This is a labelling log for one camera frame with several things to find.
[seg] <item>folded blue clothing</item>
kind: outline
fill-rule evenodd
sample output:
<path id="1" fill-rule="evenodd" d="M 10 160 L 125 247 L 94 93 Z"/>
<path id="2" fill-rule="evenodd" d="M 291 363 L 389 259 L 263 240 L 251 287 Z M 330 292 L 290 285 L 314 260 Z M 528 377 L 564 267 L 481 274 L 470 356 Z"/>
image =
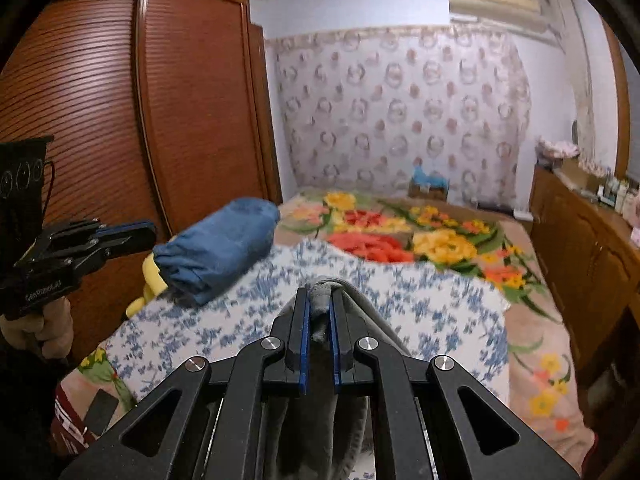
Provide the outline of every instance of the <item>folded blue clothing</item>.
<path id="1" fill-rule="evenodd" d="M 279 220 L 273 203 L 239 198 L 154 247 L 154 261 L 167 285 L 202 306 L 269 254 Z"/>

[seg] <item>triangular cutout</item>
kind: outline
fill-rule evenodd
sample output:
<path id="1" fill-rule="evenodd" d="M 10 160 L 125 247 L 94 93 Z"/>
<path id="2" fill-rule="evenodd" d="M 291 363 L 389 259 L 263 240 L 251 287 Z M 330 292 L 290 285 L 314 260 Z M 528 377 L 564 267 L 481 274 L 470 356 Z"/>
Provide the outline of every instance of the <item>triangular cutout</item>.
<path id="1" fill-rule="evenodd" d="M 122 436 L 124 446 L 148 457 L 156 456 L 181 395 L 179 390 L 166 394 L 139 423 Z"/>
<path id="2" fill-rule="evenodd" d="M 458 395 L 483 454 L 490 456 L 518 443 L 520 437 L 514 429 L 471 388 L 458 388 Z"/>

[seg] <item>white cloth with blue flowers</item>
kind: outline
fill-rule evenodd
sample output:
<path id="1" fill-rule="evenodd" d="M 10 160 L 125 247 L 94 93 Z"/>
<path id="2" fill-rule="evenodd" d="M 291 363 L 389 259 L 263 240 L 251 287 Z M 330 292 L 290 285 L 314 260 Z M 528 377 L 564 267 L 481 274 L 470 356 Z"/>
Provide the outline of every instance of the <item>white cloth with blue flowers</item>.
<path id="1" fill-rule="evenodd" d="M 319 276 L 352 283 L 414 357 L 452 356 L 508 405 L 503 314 L 509 303 L 495 287 L 440 272 L 428 262 L 366 262 L 321 240 L 274 246 L 226 294 L 203 307 L 153 300 L 107 339 L 109 361 L 140 400 L 189 357 L 232 357 L 268 335 L 296 289 Z M 351 477 L 374 478 L 372 464 L 364 458 Z"/>

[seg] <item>air conditioner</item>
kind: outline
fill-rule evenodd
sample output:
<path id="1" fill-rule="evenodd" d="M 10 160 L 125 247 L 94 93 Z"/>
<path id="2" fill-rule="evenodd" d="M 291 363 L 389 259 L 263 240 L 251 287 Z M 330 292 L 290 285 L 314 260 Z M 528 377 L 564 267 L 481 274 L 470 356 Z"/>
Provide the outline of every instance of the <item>air conditioner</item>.
<path id="1" fill-rule="evenodd" d="M 449 10 L 544 32 L 547 21 L 538 0 L 449 0 Z"/>

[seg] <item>white curtain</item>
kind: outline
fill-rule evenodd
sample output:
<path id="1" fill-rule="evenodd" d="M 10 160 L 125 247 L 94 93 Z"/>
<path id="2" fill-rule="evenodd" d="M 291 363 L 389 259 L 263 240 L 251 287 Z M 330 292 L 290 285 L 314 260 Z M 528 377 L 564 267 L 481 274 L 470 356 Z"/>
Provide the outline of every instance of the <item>white curtain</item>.
<path id="1" fill-rule="evenodd" d="M 593 160 L 595 154 L 593 93 L 591 69 L 582 26 L 571 0 L 549 0 L 549 3 L 554 12 L 556 30 L 561 35 L 560 42 L 564 50 L 569 80 L 574 89 L 580 155 L 587 160 Z"/>
<path id="2" fill-rule="evenodd" d="M 450 202 L 512 203 L 529 82 L 511 37 L 468 25 L 271 42 L 299 186 L 406 193 L 417 166 Z"/>

